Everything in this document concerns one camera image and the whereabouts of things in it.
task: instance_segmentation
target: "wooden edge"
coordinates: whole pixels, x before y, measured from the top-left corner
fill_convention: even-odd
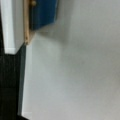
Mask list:
[[[24,34],[25,34],[25,44],[28,45],[34,35],[34,31],[29,28],[29,1],[24,0]]]

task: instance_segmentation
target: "black surface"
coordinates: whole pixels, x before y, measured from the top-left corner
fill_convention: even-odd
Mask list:
[[[17,116],[22,49],[5,55],[0,22],[0,120],[24,120]]]

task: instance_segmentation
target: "white panel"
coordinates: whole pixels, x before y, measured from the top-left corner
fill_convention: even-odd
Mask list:
[[[22,115],[120,120],[120,0],[59,0],[58,20],[27,47]]]
[[[24,42],[23,0],[1,0],[5,53],[16,54]]]

